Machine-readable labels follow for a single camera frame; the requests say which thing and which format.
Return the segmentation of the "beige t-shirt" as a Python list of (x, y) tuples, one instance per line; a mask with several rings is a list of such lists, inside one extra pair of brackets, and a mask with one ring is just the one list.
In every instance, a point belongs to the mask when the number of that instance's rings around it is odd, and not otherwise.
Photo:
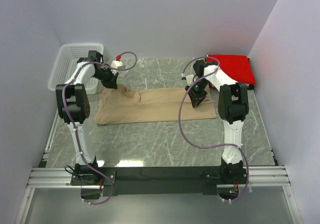
[(118, 85), (117, 89), (100, 90), (99, 105), (94, 117), (98, 125), (215, 119), (215, 102), (210, 94), (196, 108), (192, 107), (184, 88), (129, 89)]

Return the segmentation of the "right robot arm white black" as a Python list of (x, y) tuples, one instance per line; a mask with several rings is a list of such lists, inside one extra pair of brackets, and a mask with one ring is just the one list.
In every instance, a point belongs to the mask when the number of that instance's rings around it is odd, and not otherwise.
[(248, 90), (245, 83), (237, 82), (228, 76), (221, 68), (220, 61), (213, 58), (207, 62), (203, 58), (192, 61), (194, 75), (186, 75), (183, 69), (181, 79), (186, 80), (186, 94), (191, 105), (196, 108), (207, 96), (205, 88), (212, 84), (218, 91), (218, 115), (224, 124), (224, 147), (219, 176), (224, 183), (231, 183), (244, 172), (242, 155), (242, 129), (249, 112)]

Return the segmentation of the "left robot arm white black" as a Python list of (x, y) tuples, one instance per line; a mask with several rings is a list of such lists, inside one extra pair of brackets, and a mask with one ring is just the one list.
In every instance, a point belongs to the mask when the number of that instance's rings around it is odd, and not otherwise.
[(76, 179), (87, 184), (96, 184), (106, 175), (99, 169), (95, 152), (90, 144), (86, 119), (90, 116), (90, 103), (86, 85), (91, 78), (100, 80), (105, 87), (115, 89), (119, 70), (123, 67), (121, 55), (110, 64), (105, 64), (103, 54), (89, 51), (86, 58), (80, 58), (71, 77), (55, 87), (58, 114), (68, 126), (76, 153), (76, 164), (70, 168)]

